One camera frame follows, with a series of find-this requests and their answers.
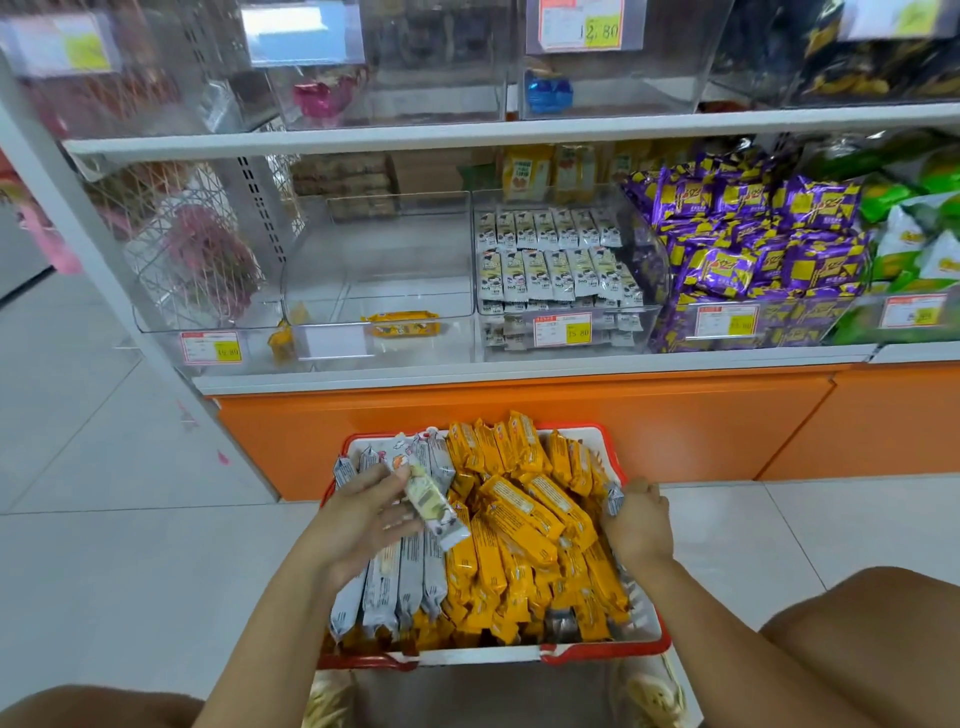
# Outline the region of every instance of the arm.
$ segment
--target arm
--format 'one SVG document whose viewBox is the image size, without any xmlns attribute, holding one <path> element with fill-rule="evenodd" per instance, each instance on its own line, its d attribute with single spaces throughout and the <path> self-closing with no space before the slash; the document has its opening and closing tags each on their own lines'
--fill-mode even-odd
<svg viewBox="0 0 960 728">
<path fill-rule="evenodd" d="M 393 505 L 409 469 L 379 465 L 338 491 L 294 544 L 233 649 L 194 728 L 300 728 L 337 593 L 377 551 L 416 533 Z"/>
<path fill-rule="evenodd" d="M 674 560 L 669 503 L 657 485 L 631 483 L 605 530 L 620 563 L 657 605 L 711 728 L 877 728 Z"/>
</svg>

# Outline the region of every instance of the person's left hand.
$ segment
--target person's left hand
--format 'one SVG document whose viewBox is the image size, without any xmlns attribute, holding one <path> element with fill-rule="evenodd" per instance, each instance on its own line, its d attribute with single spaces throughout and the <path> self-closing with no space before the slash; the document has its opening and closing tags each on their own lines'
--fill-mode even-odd
<svg viewBox="0 0 960 728">
<path fill-rule="evenodd" d="M 379 463 L 333 494 L 297 541 L 317 559 L 330 589 L 339 592 L 367 567 L 377 551 L 423 529 L 409 502 L 397 503 L 410 476 L 403 466 L 390 473 Z"/>
</svg>

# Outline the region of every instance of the person's right hand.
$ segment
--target person's right hand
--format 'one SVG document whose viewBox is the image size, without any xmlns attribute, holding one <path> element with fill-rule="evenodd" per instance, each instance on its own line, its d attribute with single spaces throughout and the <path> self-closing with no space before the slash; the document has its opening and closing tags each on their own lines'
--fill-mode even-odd
<svg viewBox="0 0 960 728">
<path fill-rule="evenodd" d="M 644 478 L 631 480 L 623 494 L 619 513 L 605 513 L 603 528 L 616 558 L 636 578 L 652 562 L 673 561 L 670 501 Z"/>
</svg>

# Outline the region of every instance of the hand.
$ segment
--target hand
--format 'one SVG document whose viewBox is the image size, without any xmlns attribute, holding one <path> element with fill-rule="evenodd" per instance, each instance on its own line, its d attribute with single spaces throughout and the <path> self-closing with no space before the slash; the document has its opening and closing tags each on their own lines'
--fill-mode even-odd
<svg viewBox="0 0 960 728">
<path fill-rule="evenodd" d="M 303 531 L 296 548 L 322 570 L 339 592 L 367 567 L 377 551 L 423 529 L 409 502 L 397 503 L 410 476 L 383 463 L 368 468 L 337 491 Z"/>
<path fill-rule="evenodd" d="M 643 478 L 630 481 L 623 493 L 619 513 L 604 513 L 603 528 L 617 559 L 637 578 L 652 562 L 673 561 L 670 501 Z"/>
</svg>

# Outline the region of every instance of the forearm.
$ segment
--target forearm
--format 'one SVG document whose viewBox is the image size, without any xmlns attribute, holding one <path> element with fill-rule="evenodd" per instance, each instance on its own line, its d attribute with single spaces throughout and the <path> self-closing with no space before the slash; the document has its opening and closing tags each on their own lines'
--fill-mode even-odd
<svg viewBox="0 0 960 728">
<path fill-rule="evenodd" d="M 711 728 L 876 728 L 678 562 L 626 566 L 657 605 Z"/>
<path fill-rule="evenodd" d="M 336 594 L 294 546 L 271 579 L 195 728 L 299 728 Z"/>
</svg>

